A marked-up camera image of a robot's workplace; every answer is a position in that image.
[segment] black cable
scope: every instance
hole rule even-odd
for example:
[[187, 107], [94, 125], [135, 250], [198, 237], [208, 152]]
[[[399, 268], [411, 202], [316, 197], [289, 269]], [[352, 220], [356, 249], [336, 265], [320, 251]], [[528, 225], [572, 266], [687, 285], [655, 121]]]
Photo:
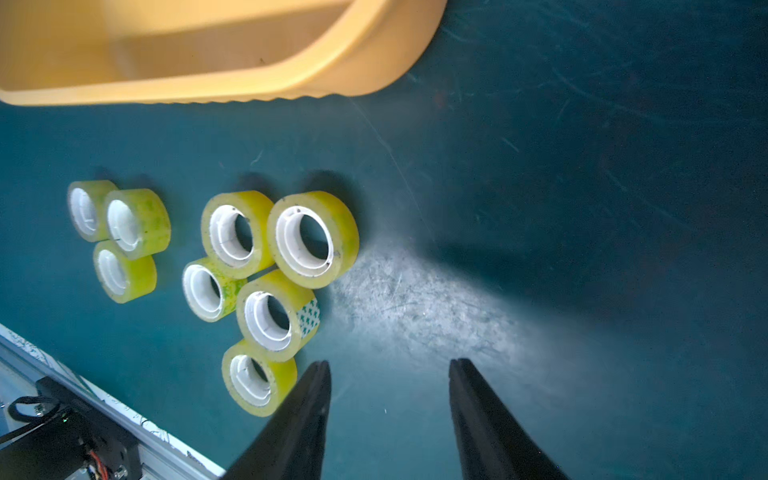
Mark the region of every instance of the black cable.
[[[19, 403], [21, 403], [22, 405], [37, 405], [39, 403], [46, 403], [49, 405], [53, 405], [53, 408], [49, 410], [48, 413], [46, 413], [45, 415], [39, 416], [39, 417], [24, 415], [23, 413], [20, 413], [19, 410], [16, 408], [17, 404]], [[13, 402], [11, 402], [11, 405], [8, 406], [8, 416], [17, 422], [27, 422], [27, 425], [24, 425], [23, 427], [19, 427], [13, 432], [6, 433], [5, 435], [0, 436], [0, 445], [2, 445], [3, 443], [6, 443], [8, 440], [12, 440], [12, 439], [15, 439], [16, 437], [24, 435], [26, 432], [36, 429], [40, 425], [47, 423], [48, 420], [52, 419], [54, 415], [56, 415], [56, 413], [60, 408], [61, 408], [61, 403], [57, 399], [52, 399], [51, 397], [22, 396], [17, 398]]]

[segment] green patterned label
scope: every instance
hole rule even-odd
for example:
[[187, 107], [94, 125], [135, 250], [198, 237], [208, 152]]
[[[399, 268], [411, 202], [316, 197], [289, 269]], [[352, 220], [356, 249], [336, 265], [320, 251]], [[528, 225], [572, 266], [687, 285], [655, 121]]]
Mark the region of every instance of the green patterned label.
[[299, 327], [301, 327], [301, 338], [312, 333], [320, 324], [320, 308], [317, 306], [317, 299], [313, 298], [299, 310]]

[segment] yellow tape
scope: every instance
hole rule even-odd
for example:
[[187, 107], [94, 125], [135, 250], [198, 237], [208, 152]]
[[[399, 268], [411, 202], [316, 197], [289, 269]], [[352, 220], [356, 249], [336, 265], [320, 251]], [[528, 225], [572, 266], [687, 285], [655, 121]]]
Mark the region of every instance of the yellow tape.
[[246, 281], [224, 275], [208, 257], [189, 262], [181, 274], [187, 304], [206, 322], [216, 322], [235, 310], [237, 292]]
[[[200, 230], [203, 247], [211, 261], [232, 278], [247, 278], [275, 263], [266, 246], [266, 219], [273, 203], [256, 191], [220, 194], [203, 210]], [[235, 220], [245, 217], [253, 236], [253, 247], [243, 248], [235, 235]]]
[[107, 232], [107, 194], [118, 188], [109, 180], [72, 182], [67, 192], [69, 217], [81, 237], [89, 242], [109, 238]]
[[152, 257], [129, 260], [112, 240], [96, 244], [94, 267], [104, 291], [117, 303], [151, 293], [157, 285]]
[[170, 243], [170, 220], [160, 198], [147, 188], [116, 190], [107, 195], [109, 237], [126, 257], [162, 252]]
[[[253, 365], [263, 371], [261, 378]], [[272, 415], [296, 385], [296, 362], [271, 362], [263, 350], [241, 340], [224, 353], [221, 374], [232, 398], [243, 410], [259, 417]]]
[[[279, 326], [267, 308], [270, 296], [286, 311], [288, 329]], [[237, 294], [237, 325], [243, 338], [262, 346], [273, 362], [293, 358], [315, 336], [319, 324], [315, 293], [291, 282], [280, 270], [248, 283]]]
[[[328, 243], [326, 258], [312, 255], [301, 238], [303, 217], [323, 228]], [[289, 195], [279, 200], [267, 223], [270, 252], [277, 266], [294, 283], [323, 288], [344, 274], [357, 259], [360, 237], [349, 208], [326, 192]]]

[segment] green table surface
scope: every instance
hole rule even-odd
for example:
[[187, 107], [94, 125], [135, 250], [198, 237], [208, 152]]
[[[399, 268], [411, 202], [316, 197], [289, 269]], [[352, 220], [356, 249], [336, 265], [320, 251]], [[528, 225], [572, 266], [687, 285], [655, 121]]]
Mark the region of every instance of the green table surface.
[[[460, 478], [471, 358], [572, 478], [768, 471], [768, 14], [755, 2], [456, 0], [361, 98], [0, 105], [0, 323], [224, 468], [266, 420], [228, 396], [234, 315], [180, 288], [222, 192], [326, 190], [362, 249], [296, 357], [330, 361], [324, 478]], [[149, 187], [157, 289], [117, 305], [75, 180]]]

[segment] white plastic core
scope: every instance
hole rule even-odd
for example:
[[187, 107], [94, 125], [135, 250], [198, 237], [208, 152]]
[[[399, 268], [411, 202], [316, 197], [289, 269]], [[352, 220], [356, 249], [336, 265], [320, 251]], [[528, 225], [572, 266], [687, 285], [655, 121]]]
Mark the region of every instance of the white plastic core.
[[246, 250], [235, 234], [235, 220], [238, 215], [245, 217], [243, 212], [232, 205], [222, 205], [214, 210], [208, 224], [210, 244], [214, 252], [221, 261], [234, 268], [245, 266], [253, 254], [253, 248]]
[[128, 287], [125, 272], [118, 257], [109, 250], [102, 250], [97, 258], [98, 272], [104, 285], [115, 295], [122, 295]]
[[82, 188], [73, 188], [70, 192], [69, 211], [74, 218], [74, 224], [81, 232], [87, 235], [96, 232], [98, 226], [96, 206], [91, 200], [91, 196]]
[[139, 222], [122, 200], [112, 200], [107, 207], [107, 225], [118, 246], [130, 252], [139, 243]]
[[245, 300], [245, 324], [253, 338], [265, 349], [279, 352], [290, 343], [290, 329], [277, 325], [270, 313], [267, 292], [253, 292]]
[[[211, 280], [216, 284], [219, 293], [214, 289]], [[206, 319], [219, 316], [223, 309], [221, 285], [210, 270], [202, 265], [191, 265], [184, 270], [181, 282], [187, 302], [197, 315]]]
[[[299, 227], [301, 219], [305, 215], [315, 220], [326, 234], [326, 242], [328, 243], [328, 256], [326, 258], [317, 258], [312, 255], [306, 248], [304, 240], [301, 239]], [[316, 214], [314, 210], [299, 206], [284, 210], [277, 218], [275, 229], [277, 249], [291, 270], [304, 276], [320, 276], [331, 267], [333, 262], [331, 233], [320, 215]]]
[[230, 378], [237, 393], [251, 405], [263, 407], [270, 402], [270, 384], [261, 378], [248, 355], [238, 355], [232, 359]]

